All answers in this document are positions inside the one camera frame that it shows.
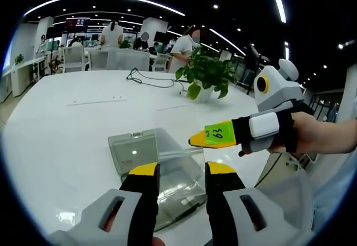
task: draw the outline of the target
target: green leaves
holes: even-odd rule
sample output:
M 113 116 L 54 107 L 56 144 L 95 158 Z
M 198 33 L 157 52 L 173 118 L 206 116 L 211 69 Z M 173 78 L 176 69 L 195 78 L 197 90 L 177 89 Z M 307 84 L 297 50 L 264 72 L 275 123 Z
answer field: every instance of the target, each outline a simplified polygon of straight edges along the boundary
M 202 87 L 203 89 L 208 89 L 212 86 L 212 84 L 209 81 L 203 81 L 202 82 Z
M 223 97 L 225 97 L 227 95 L 227 93 L 228 93 L 228 84 L 223 85 L 220 88 L 220 90 L 221 90 L 221 93 L 219 94 L 218 99 L 221 99 L 221 98 L 223 98 Z
M 190 62 L 176 71 L 176 79 L 184 76 L 191 84 L 187 91 L 187 96 L 196 99 L 201 88 L 208 89 L 214 87 L 219 91 L 219 98 L 223 98 L 228 93 L 228 84 L 235 81 L 235 70 L 231 66 L 230 60 L 219 61 L 211 50 L 204 47 L 195 49 L 190 57 Z
M 186 73 L 186 78 L 189 83 L 192 83 L 195 80 L 195 74 L 192 69 L 189 69 Z
M 176 80 L 178 80 L 180 77 L 182 77 L 182 74 L 184 73 L 184 68 L 181 67 L 176 71 Z
M 196 83 L 192 83 L 187 90 L 187 96 L 192 100 L 194 100 L 197 98 L 200 91 L 201 91 L 201 87 L 198 86 Z

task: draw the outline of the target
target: person's hand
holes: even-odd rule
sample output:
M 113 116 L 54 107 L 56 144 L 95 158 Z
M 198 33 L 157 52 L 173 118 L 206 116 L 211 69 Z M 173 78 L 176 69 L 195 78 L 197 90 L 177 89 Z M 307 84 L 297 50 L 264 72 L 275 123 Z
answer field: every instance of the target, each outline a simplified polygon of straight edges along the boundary
M 319 143 L 319 122 L 313 116 L 304 112 L 292 113 L 292 118 L 298 139 L 296 152 L 294 153 L 313 152 Z M 271 153 L 284 152 L 282 147 L 283 145 L 280 141 L 274 141 L 268 150 Z
M 108 217 L 108 220 L 104 224 L 104 228 L 103 228 L 104 231 L 110 232 L 110 230 L 112 229 L 114 219 L 115 219 L 115 215 L 116 214 L 110 214 L 110 216 Z M 157 237 L 153 237 L 152 238 L 152 246 L 165 246 L 165 243 L 161 239 L 159 239 Z

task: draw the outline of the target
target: black cable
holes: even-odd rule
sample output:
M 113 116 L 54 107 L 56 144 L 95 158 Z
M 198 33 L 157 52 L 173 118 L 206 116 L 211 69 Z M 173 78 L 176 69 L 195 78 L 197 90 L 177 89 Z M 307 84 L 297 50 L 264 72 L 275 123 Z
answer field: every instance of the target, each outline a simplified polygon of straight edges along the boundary
M 169 85 L 169 86 L 160 86 L 160 85 L 154 85 L 154 84 L 150 84 L 150 83 L 143 83 L 143 81 L 141 79 L 138 79 L 138 78 L 134 78 L 133 77 L 133 74 L 135 73 L 138 73 L 140 76 L 143 76 L 144 78 L 146 79 L 151 79 L 151 80 L 168 80 L 168 81 L 171 81 L 172 84 Z M 127 80 L 132 80 L 132 81 L 135 81 L 136 83 L 139 83 L 139 84 L 145 84 L 145 85 L 149 85 L 149 86 L 154 86 L 154 87 L 158 87 L 158 88 L 170 88 L 170 87 L 173 87 L 175 85 L 175 83 L 179 83 L 181 84 L 182 86 L 182 91 L 180 93 L 182 93 L 184 90 L 185 90 L 185 87 L 184 85 L 179 82 L 178 80 L 173 80 L 173 79 L 157 79 L 157 78 L 150 78 L 150 77 L 146 77 L 144 76 L 143 74 L 140 73 L 140 71 L 135 67 L 133 68 L 129 75 L 126 77 Z
M 257 187 L 266 177 L 267 175 L 271 172 L 271 170 L 274 168 L 275 164 L 277 164 L 278 160 L 280 159 L 280 157 L 283 155 L 283 153 L 280 153 L 279 157 L 275 160 L 274 164 L 272 165 L 272 167 L 269 169 L 269 171 L 263 176 L 262 179 L 259 180 L 259 182 L 257 182 L 257 184 L 254 187 Z

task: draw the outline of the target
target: woman in white shirt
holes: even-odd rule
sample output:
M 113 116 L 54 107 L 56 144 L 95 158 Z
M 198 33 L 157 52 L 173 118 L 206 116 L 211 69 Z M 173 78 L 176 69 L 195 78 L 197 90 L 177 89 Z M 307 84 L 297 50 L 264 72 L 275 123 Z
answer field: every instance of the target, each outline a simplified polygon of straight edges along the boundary
M 115 20 L 112 20 L 109 25 L 103 28 L 100 45 L 118 48 L 123 40 L 123 32 L 123 28 Z
M 172 60 L 168 69 L 169 73 L 175 73 L 184 67 L 194 48 L 200 46 L 200 29 L 191 26 L 182 37 L 178 38 L 171 50 Z

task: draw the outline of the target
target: green plant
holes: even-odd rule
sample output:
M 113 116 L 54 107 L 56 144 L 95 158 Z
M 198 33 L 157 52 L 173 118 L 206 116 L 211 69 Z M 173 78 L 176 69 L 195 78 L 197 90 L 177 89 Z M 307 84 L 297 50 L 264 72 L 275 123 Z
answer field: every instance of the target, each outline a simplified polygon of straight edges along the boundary
M 214 91 L 220 91 L 218 98 L 227 95 L 230 81 L 236 81 L 231 61 L 219 61 L 217 57 L 209 56 L 203 47 L 195 49 L 187 65 L 176 71 L 176 80 L 182 76 L 191 83 L 187 90 L 187 96 L 191 99 L 196 99 L 201 91 L 198 81 L 202 82 L 203 89 L 214 86 Z
M 130 48 L 131 44 L 128 40 L 123 40 L 122 43 L 119 45 L 119 48 L 125 49 Z
M 16 56 L 15 58 L 15 65 L 20 64 L 23 60 L 23 55 L 19 54 L 18 56 Z

